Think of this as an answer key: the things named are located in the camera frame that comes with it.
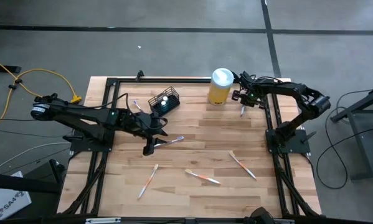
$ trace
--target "wooden table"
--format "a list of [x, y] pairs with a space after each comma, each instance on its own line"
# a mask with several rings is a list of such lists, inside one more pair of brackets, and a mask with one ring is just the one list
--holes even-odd
[[[106, 78], [91, 77], [86, 106], [102, 103]], [[169, 123], [164, 130], [169, 136], [162, 139], [184, 136], [185, 140], [144, 157], [145, 140], [116, 132], [113, 151], [108, 157], [99, 216], [231, 218], [249, 216], [256, 208], [265, 207], [274, 217], [280, 217], [273, 161], [265, 142], [264, 111], [247, 108], [240, 117], [242, 105], [230, 99], [231, 93], [225, 105], [210, 105], [208, 84], [122, 83], [120, 94], [130, 94], [133, 111], [137, 111], [131, 103], [133, 100], [138, 100], [142, 109], [149, 111], [148, 100], [169, 86], [179, 93], [181, 105], [165, 116]], [[278, 100], [283, 121], [297, 116], [293, 98], [278, 96]], [[117, 107], [125, 107], [124, 99], [119, 100]], [[231, 150], [257, 180], [229, 156]], [[83, 189], [90, 157], [90, 152], [82, 152], [70, 161], [58, 212], [68, 208]], [[298, 154], [291, 154], [290, 162], [296, 188], [313, 210], [321, 213], [310, 165]], [[137, 200], [155, 164], [159, 164], [159, 169], [142, 198]], [[209, 176], [222, 185], [197, 179], [184, 169]], [[285, 193], [291, 211], [290, 195], [287, 190]]]

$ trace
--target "concrete floor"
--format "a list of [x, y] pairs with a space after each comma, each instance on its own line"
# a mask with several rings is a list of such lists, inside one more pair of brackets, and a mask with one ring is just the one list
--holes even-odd
[[[373, 0], [272, 0], [267, 1], [274, 29], [373, 30]], [[58, 26], [200, 27], [264, 29], [259, 0], [0, 0], [0, 23]], [[275, 35], [282, 77], [305, 83], [331, 96], [331, 103], [349, 91], [373, 88], [373, 35]], [[0, 30], [0, 62], [22, 70], [46, 68], [65, 75], [79, 95], [85, 96], [92, 75], [208, 76], [219, 67], [273, 76], [266, 34], [52, 32]], [[62, 80], [31, 73], [26, 85], [42, 95], [53, 92], [69, 100], [71, 92]], [[10, 75], [0, 73], [0, 115], [7, 97]], [[342, 101], [348, 106], [363, 94]], [[6, 118], [29, 119], [34, 97], [15, 91]], [[318, 133], [310, 145], [314, 165], [329, 146], [324, 133], [328, 113], [307, 122]], [[55, 122], [3, 121], [0, 129], [59, 136], [69, 128]], [[349, 136], [345, 124], [329, 124], [335, 142]], [[39, 144], [63, 142], [61, 138], [37, 138], [0, 133], [0, 163]], [[25, 154], [0, 173], [65, 149], [46, 147]], [[353, 139], [337, 146], [350, 174], [363, 170]], [[67, 163], [68, 152], [53, 156]], [[38, 165], [20, 170], [29, 172]], [[343, 168], [333, 152], [321, 161], [320, 173], [329, 185], [339, 185]], [[373, 222], [373, 179], [348, 181], [341, 190], [329, 190], [316, 180], [323, 214], [328, 217]]]

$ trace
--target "black wire basket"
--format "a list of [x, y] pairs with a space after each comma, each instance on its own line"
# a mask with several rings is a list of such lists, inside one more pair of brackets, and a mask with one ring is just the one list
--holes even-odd
[[157, 112], [159, 116], [165, 115], [180, 104], [179, 94], [172, 86], [149, 100], [151, 111]]

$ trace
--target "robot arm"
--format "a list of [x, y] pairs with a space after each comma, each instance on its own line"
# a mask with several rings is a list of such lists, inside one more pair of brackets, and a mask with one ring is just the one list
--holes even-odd
[[317, 90], [308, 88], [304, 84], [293, 82], [274, 82], [271, 78], [252, 78], [247, 72], [234, 73], [234, 78], [240, 84], [240, 90], [235, 90], [232, 99], [246, 106], [258, 105], [264, 108], [267, 94], [292, 96], [301, 110], [301, 113], [292, 121], [283, 122], [275, 129], [275, 141], [284, 144], [294, 136], [296, 128], [309, 119], [315, 119], [330, 108], [328, 96], [324, 96]]
[[77, 131], [80, 131], [89, 142], [97, 145], [105, 145], [112, 138], [110, 131], [124, 131], [134, 136], [147, 140], [143, 148], [143, 155], [153, 153], [154, 145], [165, 141], [153, 138], [160, 134], [167, 136], [161, 129], [161, 119], [157, 114], [143, 112], [132, 113], [129, 108], [100, 108], [73, 105], [57, 98], [54, 93], [51, 96], [36, 97], [31, 116], [40, 121], [57, 121]]

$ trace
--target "yellow cup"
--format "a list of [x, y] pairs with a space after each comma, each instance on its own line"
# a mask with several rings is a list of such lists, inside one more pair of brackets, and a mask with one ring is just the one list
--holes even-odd
[[226, 102], [230, 87], [234, 82], [233, 73], [226, 68], [218, 68], [212, 73], [208, 100], [212, 105], [222, 105]]

